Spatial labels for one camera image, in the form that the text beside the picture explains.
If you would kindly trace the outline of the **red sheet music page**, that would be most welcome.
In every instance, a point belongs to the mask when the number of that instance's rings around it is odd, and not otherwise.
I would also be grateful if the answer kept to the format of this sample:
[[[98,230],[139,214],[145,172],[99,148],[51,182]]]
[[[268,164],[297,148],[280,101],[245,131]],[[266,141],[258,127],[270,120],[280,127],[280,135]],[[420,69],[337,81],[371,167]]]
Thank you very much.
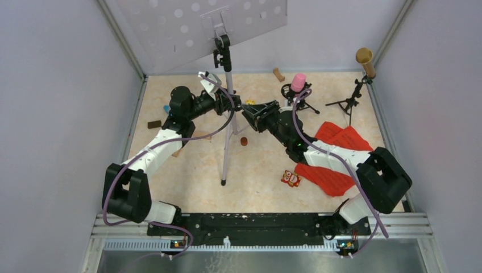
[[[321,141],[332,144],[334,137],[343,129],[332,122],[324,122],[315,137]],[[331,197],[343,196],[355,185],[350,175],[335,172],[328,168],[311,167],[297,164],[294,171],[306,180],[319,186],[325,194]]]
[[[328,144],[356,151],[373,150],[370,144],[364,140],[353,127],[341,128],[334,126],[333,129],[332,135],[328,137],[326,141]]]

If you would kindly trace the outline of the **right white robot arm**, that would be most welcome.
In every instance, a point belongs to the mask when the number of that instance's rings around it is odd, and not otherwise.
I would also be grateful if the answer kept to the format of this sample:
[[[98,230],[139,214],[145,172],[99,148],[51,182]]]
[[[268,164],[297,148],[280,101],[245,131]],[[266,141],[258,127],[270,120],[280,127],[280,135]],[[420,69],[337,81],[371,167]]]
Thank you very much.
[[[333,219],[334,229],[349,234],[364,217],[390,214],[413,182],[395,157],[384,147],[356,151],[327,144],[308,136],[290,107],[277,101],[242,105],[242,114],[257,132],[269,131],[296,163],[327,168],[350,176],[359,194],[345,202]]]

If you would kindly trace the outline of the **lilac music stand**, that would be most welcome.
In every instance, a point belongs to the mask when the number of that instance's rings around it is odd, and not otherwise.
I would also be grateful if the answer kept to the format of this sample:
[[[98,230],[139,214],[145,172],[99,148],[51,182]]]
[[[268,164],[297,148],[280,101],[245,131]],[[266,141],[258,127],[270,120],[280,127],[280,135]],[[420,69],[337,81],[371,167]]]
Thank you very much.
[[[232,46],[287,24],[286,1],[114,1],[114,17],[146,75],[211,56],[232,82]]]

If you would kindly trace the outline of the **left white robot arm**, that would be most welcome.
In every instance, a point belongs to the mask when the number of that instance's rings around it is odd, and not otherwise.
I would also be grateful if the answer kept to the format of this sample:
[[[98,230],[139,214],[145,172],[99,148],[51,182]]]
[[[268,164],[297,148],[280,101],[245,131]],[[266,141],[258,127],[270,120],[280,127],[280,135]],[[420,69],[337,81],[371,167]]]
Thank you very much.
[[[182,219],[176,216],[177,207],[162,201],[153,201],[149,178],[165,161],[181,150],[189,141],[195,140],[194,119],[210,111],[218,115],[229,112],[227,127],[235,112],[241,108],[241,99],[222,88],[203,90],[199,96],[185,86],[171,91],[170,112],[157,135],[145,148],[122,164],[111,164],[105,174],[102,196],[102,214],[111,213],[121,217],[121,222],[159,222],[169,235],[182,228]]]

